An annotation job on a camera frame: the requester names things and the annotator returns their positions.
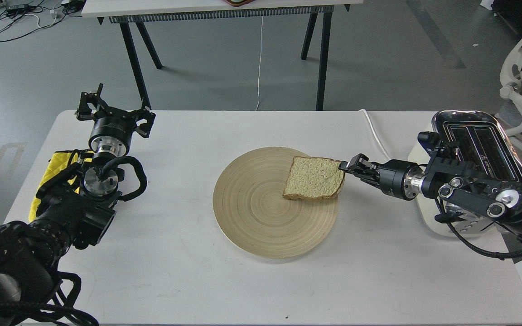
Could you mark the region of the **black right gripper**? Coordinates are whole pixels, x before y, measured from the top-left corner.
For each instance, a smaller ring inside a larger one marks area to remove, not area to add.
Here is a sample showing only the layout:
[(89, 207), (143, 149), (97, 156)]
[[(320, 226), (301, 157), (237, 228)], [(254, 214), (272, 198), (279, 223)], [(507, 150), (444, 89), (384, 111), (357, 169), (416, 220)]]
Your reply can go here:
[(371, 163), (366, 155), (357, 154), (350, 161), (341, 161), (338, 169), (402, 200), (411, 201), (422, 192), (424, 176), (417, 163), (397, 159), (384, 164)]

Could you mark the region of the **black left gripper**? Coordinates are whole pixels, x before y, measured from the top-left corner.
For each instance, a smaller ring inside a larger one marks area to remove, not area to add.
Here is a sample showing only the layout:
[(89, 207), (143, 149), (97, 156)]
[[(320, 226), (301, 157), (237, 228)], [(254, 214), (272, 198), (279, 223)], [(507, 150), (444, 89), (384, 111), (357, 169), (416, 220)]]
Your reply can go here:
[(141, 107), (137, 110), (107, 109), (107, 103), (100, 97), (102, 90), (103, 83), (99, 83), (97, 91), (81, 93), (76, 119), (94, 121), (89, 139), (89, 147), (94, 153), (126, 155), (134, 132), (149, 138), (156, 115), (145, 98), (141, 99)]

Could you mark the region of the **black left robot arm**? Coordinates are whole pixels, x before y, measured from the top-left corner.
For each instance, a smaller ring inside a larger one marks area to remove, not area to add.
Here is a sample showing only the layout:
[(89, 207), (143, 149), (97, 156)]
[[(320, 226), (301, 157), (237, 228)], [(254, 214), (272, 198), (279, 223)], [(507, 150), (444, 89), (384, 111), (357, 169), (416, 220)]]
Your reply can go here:
[(0, 326), (32, 319), (76, 326), (97, 326), (90, 314), (75, 309), (81, 278), (58, 269), (70, 248), (100, 243), (120, 201), (145, 192), (141, 163), (129, 155), (132, 135), (148, 138), (155, 114), (148, 99), (138, 110), (109, 106), (100, 96), (83, 92), (77, 120), (94, 125), (88, 150), (73, 150), (67, 166), (39, 186), (35, 219), (0, 225)]

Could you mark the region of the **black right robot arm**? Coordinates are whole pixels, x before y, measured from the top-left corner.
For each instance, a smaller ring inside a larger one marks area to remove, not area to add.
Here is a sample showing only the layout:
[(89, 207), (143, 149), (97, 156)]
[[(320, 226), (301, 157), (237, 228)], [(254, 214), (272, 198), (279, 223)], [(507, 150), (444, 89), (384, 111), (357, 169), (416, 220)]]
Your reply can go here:
[(342, 161), (339, 169), (391, 197), (433, 200), (439, 211), (435, 220), (478, 254), (499, 260), (522, 257), (522, 250), (481, 249), (454, 226), (474, 216), (513, 233), (522, 243), (522, 165), (499, 132), (485, 127), (463, 130), (464, 136), (455, 139), (420, 132), (418, 142), (430, 157), (425, 164), (398, 159), (377, 163), (358, 154)]

